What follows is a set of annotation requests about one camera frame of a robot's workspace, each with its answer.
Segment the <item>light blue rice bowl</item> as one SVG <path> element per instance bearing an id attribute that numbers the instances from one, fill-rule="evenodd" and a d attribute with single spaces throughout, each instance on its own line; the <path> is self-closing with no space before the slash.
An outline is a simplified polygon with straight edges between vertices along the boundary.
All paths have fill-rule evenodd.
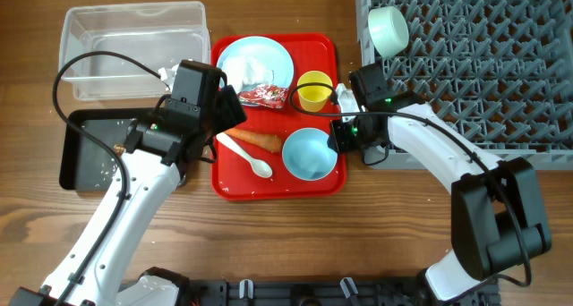
<path id="1" fill-rule="evenodd" d="M 336 167 L 338 153 L 328 145 L 329 135 L 316 128 L 302 128 L 287 137 L 282 159 L 297 179 L 313 182 L 328 176 Z"/>

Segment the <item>yellow plastic cup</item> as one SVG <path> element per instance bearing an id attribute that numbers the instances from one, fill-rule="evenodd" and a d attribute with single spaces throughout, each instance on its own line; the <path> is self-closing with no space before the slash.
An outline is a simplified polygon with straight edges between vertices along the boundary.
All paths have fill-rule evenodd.
<path id="1" fill-rule="evenodd" d="M 301 108 L 309 112 L 321 111 L 329 100 L 332 86 L 332 80 L 324 72 L 304 73 L 297 82 Z"/>

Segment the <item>mint green bowl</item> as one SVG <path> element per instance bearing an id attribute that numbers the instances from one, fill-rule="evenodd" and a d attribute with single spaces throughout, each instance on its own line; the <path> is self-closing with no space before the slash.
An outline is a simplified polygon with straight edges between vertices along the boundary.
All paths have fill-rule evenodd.
<path id="1" fill-rule="evenodd" d="M 409 30 L 404 15 L 397 7 L 370 10 L 367 24 L 375 50 L 382 58 L 391 58 L 407 47 Z"/>

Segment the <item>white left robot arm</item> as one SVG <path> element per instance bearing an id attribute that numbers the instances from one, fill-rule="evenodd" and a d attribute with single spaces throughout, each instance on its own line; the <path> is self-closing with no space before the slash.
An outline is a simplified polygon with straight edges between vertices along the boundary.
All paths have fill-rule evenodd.
<path id="1" fill-rule="evenodd" d="M 106 195 L 68 256 L 37 291 L 21 287 L 12 305 L 185 305 L 187 277 L 152 268 L 135 285 L 120 287 L 142 236 L 158 209 L 203 158 L 214 137 L 245 122 L 226 74 L 183 60 L 171 92 L 133 121 L 125 152 L 104 150 L 117 171 Z"/>

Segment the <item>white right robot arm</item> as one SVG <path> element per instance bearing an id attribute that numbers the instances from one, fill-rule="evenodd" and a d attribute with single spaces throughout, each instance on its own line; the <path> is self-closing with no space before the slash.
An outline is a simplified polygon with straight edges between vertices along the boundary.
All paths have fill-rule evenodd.
<path id="1" fill-rule="evenodd" d="M 402 149 L 417 159 L 451 196 L 452 249 L 423 270 L 416 305 L 452 305 L 503 279 L 521 265 L 532 283 L 531 260 L 548 252 L 552 235 L 533 166 L 504 160 L 476 147 L 443 122 L 412 91 L 397 93 L 381 64 L 349 74 L 352 95 L 338 97 L 340 117 L 330 124 L 328 144 L 337 153 Z"/>

